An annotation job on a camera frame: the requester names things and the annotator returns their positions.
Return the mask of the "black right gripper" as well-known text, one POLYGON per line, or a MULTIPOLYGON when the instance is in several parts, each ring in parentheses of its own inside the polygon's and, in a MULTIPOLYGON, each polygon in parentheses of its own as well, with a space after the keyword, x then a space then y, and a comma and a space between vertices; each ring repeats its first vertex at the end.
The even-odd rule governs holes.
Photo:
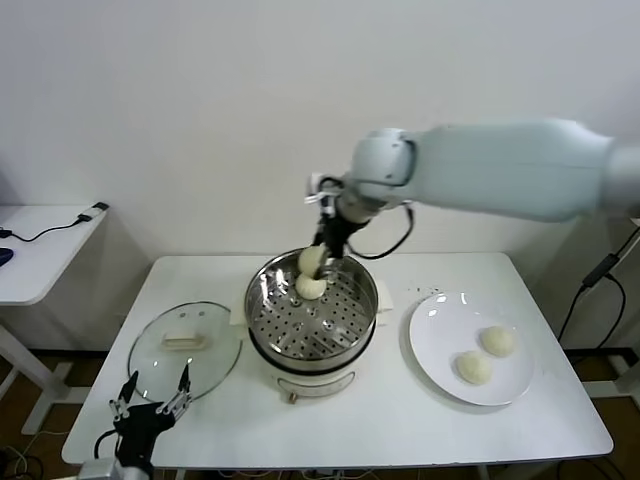
POLYGON ((339 213, 334 216, 322 213, 312 240, 313 246, 324 245, 319 258, 318 279, 326 279, 333 271, 336 259, 344 256, 349 238, 362 228, 361 223, 351 222, 339 213))

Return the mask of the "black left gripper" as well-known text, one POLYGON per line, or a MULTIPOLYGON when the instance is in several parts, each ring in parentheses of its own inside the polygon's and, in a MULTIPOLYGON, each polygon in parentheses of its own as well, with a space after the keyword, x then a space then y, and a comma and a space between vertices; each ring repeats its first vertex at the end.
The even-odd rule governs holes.
POLYGON ((182 371, 176 393, 164 403, 129 408, 137 380, 138 371, 135 371, 121 387, 118 397, 109 401, 114 428, 120 436, 116 458, 121 464, 150 464, 157 438, 174 427, 175 417, 181 417, 192 402, 188 364, 182 371))

